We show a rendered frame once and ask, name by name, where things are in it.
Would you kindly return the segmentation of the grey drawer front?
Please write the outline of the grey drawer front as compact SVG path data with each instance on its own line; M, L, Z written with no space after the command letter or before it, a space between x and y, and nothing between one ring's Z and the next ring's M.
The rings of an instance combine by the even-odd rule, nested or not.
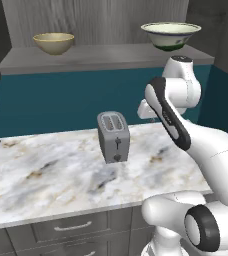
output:
M66 231L56 232L54 227L70 227L85 224L88 221L92 221L89 227ZM108 228L108 213L99 212L93 214L86 214L80 216L74 216L69 218L56 219L51 221L44 221L32 224L32 230L34 232L37 242L46 242L51 240L57 240L66 237L74 237L99 231L104 231Z
M110 256L107 242L63 243L26 249L17 252L17 256L84 256L96 251L94 256Z

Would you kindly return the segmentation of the large white blue-rimmed bowl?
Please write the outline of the large white blue-rimmed bowl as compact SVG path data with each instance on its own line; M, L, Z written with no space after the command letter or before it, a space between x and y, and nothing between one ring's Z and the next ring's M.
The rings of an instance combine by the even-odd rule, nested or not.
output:
M174 51L181 49L188 39L201 30L199 25L181 22L156 22L141 26L157 49Z

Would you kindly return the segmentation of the small tan bowl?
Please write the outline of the small tan bowl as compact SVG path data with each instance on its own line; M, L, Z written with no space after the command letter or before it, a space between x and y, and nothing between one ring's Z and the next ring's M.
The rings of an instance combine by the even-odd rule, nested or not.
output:
M62 55L68 51L74 36L69 33L44 33L33 37L36 45L49 55Z

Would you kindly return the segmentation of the grey toaster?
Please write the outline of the grey toaster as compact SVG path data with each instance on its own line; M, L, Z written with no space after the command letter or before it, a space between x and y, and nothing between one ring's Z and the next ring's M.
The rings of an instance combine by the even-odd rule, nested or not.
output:
M97 116L98 138L106 164L128 160L130 132L124 116L116 111Z

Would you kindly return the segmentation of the grey wall shelf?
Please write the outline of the grey wall shelf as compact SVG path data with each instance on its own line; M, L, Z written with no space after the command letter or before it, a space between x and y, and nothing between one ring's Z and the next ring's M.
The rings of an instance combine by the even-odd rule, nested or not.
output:
M212 56L188 45L173 52L161 51L151 44L74 46L58 56L31 47L12 48L0 63L0 71L2 75L19 75L164 67L172 55L190 57L196 65L214 62Z

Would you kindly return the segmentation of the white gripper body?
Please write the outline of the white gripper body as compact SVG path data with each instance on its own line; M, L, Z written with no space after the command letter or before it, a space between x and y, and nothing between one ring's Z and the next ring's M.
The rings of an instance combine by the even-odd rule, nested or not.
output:
M157 115L155 112L151 109L151 107L148 105L146 100L142 100L140 102L140 105L137 110L137 114L140 119L152 119L156 118Z

